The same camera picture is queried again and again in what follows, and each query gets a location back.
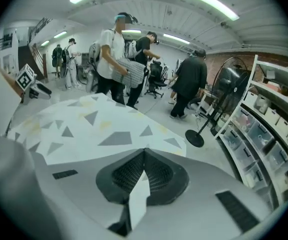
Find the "ceiling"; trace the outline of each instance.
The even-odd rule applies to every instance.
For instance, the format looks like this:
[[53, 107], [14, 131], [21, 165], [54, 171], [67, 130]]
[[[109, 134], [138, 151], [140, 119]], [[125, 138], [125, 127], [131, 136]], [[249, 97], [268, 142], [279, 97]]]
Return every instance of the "ceiling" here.
[[[132, 29], [155, 31], [161, 43], [189, 52], [204, 48], [207, 53], [222, 51], [272, 52], [288, 56], [288, 20], [274, 0], [219, 0], [239, 19], [232, 21], [199, 0], [15, 0], [5, 13], [5, 22], [67, 20], [77, 26], [97, 22], [113, 23], [119, 12], [128, 12], [139, 23]], [[163, 38], [170, 34], [190, 42]]]

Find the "gray bag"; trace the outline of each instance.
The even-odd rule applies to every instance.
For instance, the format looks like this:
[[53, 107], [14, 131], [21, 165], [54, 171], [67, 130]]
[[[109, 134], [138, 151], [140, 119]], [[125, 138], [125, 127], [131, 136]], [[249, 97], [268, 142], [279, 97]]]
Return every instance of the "gray bag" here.
[[127, 58], [119, 58], [117, 62], [125, 67], [129, 74], [123, 76], [117, 70], [113, 70], [112, 79], [127, 87], [137, 88], [138, 85], [143, 82], [145, 65], [131, 61]]

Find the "black office chair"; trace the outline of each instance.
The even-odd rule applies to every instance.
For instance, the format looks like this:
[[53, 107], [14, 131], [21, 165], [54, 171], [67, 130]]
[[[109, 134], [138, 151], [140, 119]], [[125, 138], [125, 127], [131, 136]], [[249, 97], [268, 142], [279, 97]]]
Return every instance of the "black office chair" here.
[[160, 65], [161, 63], [159, 61], [154, 61], [151, 65], [150, 65], [150, 76], [148, 79], [149, 82], [149, 88], [147, 90], [147, 92], [145, 93], [145, 95], [148, 94], [154, 94], [155, 99], [157, 98], [157, 95], [160, 95], [160, 97], [162, 98], [164, 96], [164, 94], [161, 94], [159, 92], [156, 91], [157, 88], [159, 87], [165, 87], [167, 86], [167, 84], [162, 82], [162, 71], [163, 68]]

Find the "brick wall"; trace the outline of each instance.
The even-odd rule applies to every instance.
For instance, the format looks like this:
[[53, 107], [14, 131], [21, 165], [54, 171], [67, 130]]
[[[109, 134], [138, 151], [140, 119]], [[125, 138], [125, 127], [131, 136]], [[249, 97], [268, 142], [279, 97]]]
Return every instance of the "brick wall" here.
[[[248, 70], [251, 70], [254, 63], [255, 55], [258, 55], [258, 59], [260, 61], [274, 63], [283, 67], [288, 67], [288, 57], [264, 52], [232, 52], [232, 53], [217, 53], [217, 54], [210, 54], [206, 57], [206, 65], [208, 69], [207, 74], [207, 82], [212, 84], [214, 82], [214, 78], [219, 71], [220, 67], [223, 63], [231, 57], [238, 57], [244, 61]], [[258, 68], [256, 69], [254, 79], [256, 81], [261, 80], [261, 70]]]

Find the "man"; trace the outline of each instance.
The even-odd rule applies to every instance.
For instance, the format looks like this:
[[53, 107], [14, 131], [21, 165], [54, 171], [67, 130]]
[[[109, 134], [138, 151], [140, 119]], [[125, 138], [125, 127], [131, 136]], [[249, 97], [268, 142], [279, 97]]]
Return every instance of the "man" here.
[[[148, 57], [156, 58], [157, 60], [160, 59], [160, 56], [154, 54], [150, 50], [150, 45], [155, 43], [157, 43], [157, 34], [154, 32], [148, 32], [146, 36], [143, 36], [142, 38], [138, 39], [136, 41], [136, 51], [141, 52], [138, 53], [133, 60], [146, 66], [148, 63]], [[130, 89], [130, 95], [127, 102], [127, 106], [136, 109], [134, 105], [143, 89], [144, 82], [145, 78], [143, 79], [143, 82], [137, 86], [137, 88]]]
[[60, 47], [60, 44], [53, 50], [53, 66], [56, 68], [56, 79], [60, 77], [59, 69], [62, 67], [62, 52], [63, 49]]
[[65, 48], [68, 51], [70, 58], [70, 60], [67, 62], [66, 87], [68, 90], [70, 90], [72, 88], [72, 82], [74, 88], [80, 87], [80, 84], [76, 80], [77, 70], [76, 70], [75, 58], [77, 56], [80, 56], [81, 53], [75, 51], [74, 45], [76, 44], [76, 42], [74, 38], [70, 38], [68, 44], [69, 45]]
[[169, 80], [169, 84], [171, 84], [178, 78], [173, 86], [173, 90], [177, 93], [177, 103], [170, 113], [171, 118], [177, 116], [181, 119], [186, 118], [187, 115], [184, 113], [184, 109], [189, 101], [196, 96], [199, 89], [200, 95], [203, 94], [207, 78], [205, 58], [205, 50], [196, 50], [192, 57], [182, 62], [176, 74]]
[[125, 56], [125, 41], [122, 31], [127, 24], [131, 24], [132, 19], [128, 13], [121, 12], [115, 16], [115, 27], [105, 30], [100, 37], [102, 57], [98, 63], [97, 72], [99, 74], [97, 93], [107, 94], [111, 91], [112, 99], [120, 104], [125, 104], [123, 89], [124, 85], [112, 80], [113, 70], [117, 70], [123, 76], [128, 72], [125, 67], [116, 61]]

